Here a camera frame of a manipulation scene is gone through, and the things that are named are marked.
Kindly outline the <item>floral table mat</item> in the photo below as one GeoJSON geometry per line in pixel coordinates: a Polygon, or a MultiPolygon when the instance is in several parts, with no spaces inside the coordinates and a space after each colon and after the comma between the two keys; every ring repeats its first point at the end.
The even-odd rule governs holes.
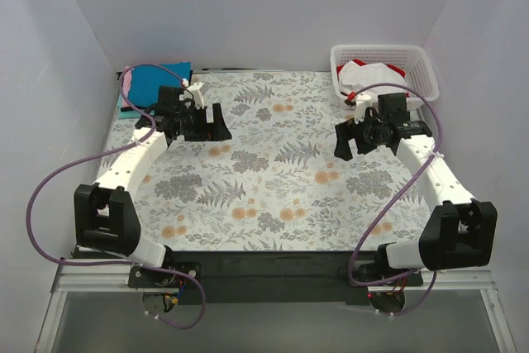
{"type": "Polygon", "coordinates": [[[207,73],[232,139],[175,141],[134,206],[143,232],[173,250],[373,250],[418,238],[430,216],[386,147],[334,156],[341,108],[328,73],[207,73]]]}

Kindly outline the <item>aluminium mounting rail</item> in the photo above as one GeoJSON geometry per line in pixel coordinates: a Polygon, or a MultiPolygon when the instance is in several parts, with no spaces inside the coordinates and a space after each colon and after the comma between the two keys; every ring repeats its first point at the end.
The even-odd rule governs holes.
{"type": "MultiPolygon", "coordinates": [[[[177,255],[176,270],[198,279],[207,295],[229,285],[249,289],[263,287],[344,288],[348,285],[346,252],[191,252],[177,255]]],[[[61,265],[52,290],[110,292],[135,290],[175,291],[173,276],[140,266],[112,265],[108,260],[94,267],[61,265]]]]}

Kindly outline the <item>pink folded t shirt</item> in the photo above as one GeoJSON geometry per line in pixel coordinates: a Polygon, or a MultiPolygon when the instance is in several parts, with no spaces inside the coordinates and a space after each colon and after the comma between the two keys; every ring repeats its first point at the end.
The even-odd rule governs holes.
{"type": "Polygon", "coordinates": [[[124,69],[123,75],[122,75],[122,94],[125,98],[128,97],[128,94],[131,89],[131,81],[132,81],[132,70],[134,69],[133,66],[127,66],[124,69]]]}

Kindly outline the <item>blue folded t shirt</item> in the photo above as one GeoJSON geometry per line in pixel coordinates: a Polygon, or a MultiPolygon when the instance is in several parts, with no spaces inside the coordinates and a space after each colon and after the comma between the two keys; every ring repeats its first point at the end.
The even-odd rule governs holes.
{"type": "Polygon", "coordinates": [[[180,86],[177,77],[153,66],[136,67],[128,75],[131,80],[126,95],[136,107],[148,107],[156,103],[160,86],[180,86]]]}

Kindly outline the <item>teal folded t shirt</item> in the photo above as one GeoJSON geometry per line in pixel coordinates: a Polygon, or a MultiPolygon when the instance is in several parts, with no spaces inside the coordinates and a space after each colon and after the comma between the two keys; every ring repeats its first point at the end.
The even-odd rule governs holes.
{"type": "Polygon", "coordinates": [[[122,96],[119,96],[117,101],[117,119],[126,120],[126,119],[139,119],[141,117],[140,113],[132,110],[128,107],[122,107],[122,96]]]}

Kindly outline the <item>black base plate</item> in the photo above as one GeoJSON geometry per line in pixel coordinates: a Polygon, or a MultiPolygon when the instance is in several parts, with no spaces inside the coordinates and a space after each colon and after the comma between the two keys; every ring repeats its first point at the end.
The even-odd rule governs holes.
{"type": "Polygon", "coordinates": [[[183,305],[345,303],[369,305],[368,289],[347,278],[349,251],[175,251],[166,265],[194,275],[183,305]]]}

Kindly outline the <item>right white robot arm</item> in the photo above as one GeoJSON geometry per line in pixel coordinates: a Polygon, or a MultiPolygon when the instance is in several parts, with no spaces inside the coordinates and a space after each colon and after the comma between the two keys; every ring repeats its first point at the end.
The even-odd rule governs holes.
{"type": "Polygon", "coordinates": [[[491,202],[479,201],[455,177],[437,150],[438,140],[423,121],[413,121],[405,93],[373,98],[351,94],[355,120],[336,125],[335,157],[349,161],[350,143],[367,155],[388,147],[412,175],[397,196],[418,186],[430,217],[415,241],[382,244],[374,255],[375,278],[393,284],[411,270],[454,270],[489,263],[498,219],[491,202]]]}

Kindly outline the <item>white plastic basket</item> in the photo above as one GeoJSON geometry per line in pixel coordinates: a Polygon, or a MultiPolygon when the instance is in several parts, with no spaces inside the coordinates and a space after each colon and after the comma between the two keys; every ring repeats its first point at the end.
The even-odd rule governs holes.
{"type": "Polygon", "coordinates": [[[347,97],[371,84],[366,92],[396,93],[392,84],[412,89],[407,94],[407,108],[415,110],[423,102],[435,102],[440,95],[431,62],[423,48],[415,45],[335,45],[330,55],[331,78],[341,108],[351,110],[347,97]]]}

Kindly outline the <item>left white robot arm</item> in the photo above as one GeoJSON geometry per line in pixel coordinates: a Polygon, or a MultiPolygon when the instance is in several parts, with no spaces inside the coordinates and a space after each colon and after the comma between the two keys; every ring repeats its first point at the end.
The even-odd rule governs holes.
{"type": "Polygon", "coordinates": [[[141,230],[133,198],[151,166],[178,137],[188,142],[232,138],[219,103],[212,105],[212,120],[207,119],[206,92],[203,82],[188,89],[161,86],[157,103],[147,108],[154,116],[141,117],[135,124],[133,147],[93,184],[81,184],[74,192],[77,245],[148,265],[147,276],[160,287],[174,281],[176,268],[165,259],[168,249],[141,230]]]}

